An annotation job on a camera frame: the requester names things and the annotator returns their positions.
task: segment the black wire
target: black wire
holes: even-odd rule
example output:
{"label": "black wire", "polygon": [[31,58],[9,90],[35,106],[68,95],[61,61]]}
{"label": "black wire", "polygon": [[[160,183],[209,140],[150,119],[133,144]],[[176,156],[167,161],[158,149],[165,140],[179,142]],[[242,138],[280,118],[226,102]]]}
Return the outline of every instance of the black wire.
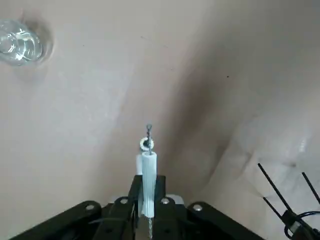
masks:
{"label": "black wire", "polygon": [[[301,225],[304,225],[304,223],[301,221],[302,218],[304,217],[308,217],[308,216],[314,216],[314,215],[320,215],[320,211],[306,211],[306,212],[303,212],[299,215],[297,215],[297,221],[301,224]],[[288,238],[288,239],[291,239],[292,236],[289,235],[289,232],[288,232],[289,228],[287,226],[284,227],[284,234],[285,236]],[[304,232],[306,233],[306,237],[308,238],[308,240],[313,240],[314,238],[311,236],[310,232],[303,228]]]}

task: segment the beige surface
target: beige surface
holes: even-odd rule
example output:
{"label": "beige surface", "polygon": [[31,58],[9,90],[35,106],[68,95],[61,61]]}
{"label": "beige surface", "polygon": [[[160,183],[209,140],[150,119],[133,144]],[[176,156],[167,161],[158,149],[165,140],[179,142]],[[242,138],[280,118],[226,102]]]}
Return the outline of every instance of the beige surface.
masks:
{"label": "beige surface", "polygon": [[0,63],[0,239],[83,200],[126,194],[152,123],[170,192],[285,239],[261,200],[316,209],[317,0],[1,0],[41,21],[53,53]]}

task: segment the bolt head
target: bolt head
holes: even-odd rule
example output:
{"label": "bolt head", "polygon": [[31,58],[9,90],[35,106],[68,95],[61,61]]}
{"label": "bolt head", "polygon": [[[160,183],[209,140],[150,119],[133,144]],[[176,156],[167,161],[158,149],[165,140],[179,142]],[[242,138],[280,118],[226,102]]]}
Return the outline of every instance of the bolt head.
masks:
{"label": "bolt head", "polygon": [[122,204],[126,204],[128,202],[128,199],[126,199],[126,198],[123,198],[123,199],[121,199],[121,201],[120,201],[120,203],[122,203]]}
{"label": "bolt head", "polygon": [[169,203],[169,199],[164,197],[164,198],[161,199],[161,203],[168,204]]}
{"label": "bolt head", "polygon": [[199,204],[195,204],[195,205],[193,206],[193,209],[194,209],[195,211],[197,211],[197,212],[200,212],[200,211],[202,210],[202,206],[200,206]]}
{"label": "bolt head", "polygon": [[95,208],[95,206],[93,206],[92,204],[90,204],[90,205],[85,207],[85,209],[88,210],[88,211],[90,211],[90,210],[92,210],[94,208]]}

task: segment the clear glass object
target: clear glass object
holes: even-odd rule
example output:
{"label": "clear glass object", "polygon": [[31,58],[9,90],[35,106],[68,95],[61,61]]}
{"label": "clear glass object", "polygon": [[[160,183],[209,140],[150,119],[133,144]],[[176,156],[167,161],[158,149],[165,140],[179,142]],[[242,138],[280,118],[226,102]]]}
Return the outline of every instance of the clear glass object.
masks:
{"label": "clear glass object", "polygon": [[43,54],[39,37],[14,20],[0,20],[0,60],[11,65],[37,61]]}

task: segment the white cylinder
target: white cylinder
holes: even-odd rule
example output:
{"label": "white cylinder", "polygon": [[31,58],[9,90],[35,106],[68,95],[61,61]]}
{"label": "white cylinder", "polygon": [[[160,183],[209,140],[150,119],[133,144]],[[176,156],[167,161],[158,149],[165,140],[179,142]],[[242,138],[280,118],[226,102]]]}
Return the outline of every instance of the white cylinder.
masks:
{"label": "white cylinder", "polygon": [[142,155],[138,154],[135,157],[136,175],[142,175]]}
{"label": "white cylinder", "polygon": [[142,153],[143,214],[147,218],[155,216],[155,188],[157,179],[157,154]]}

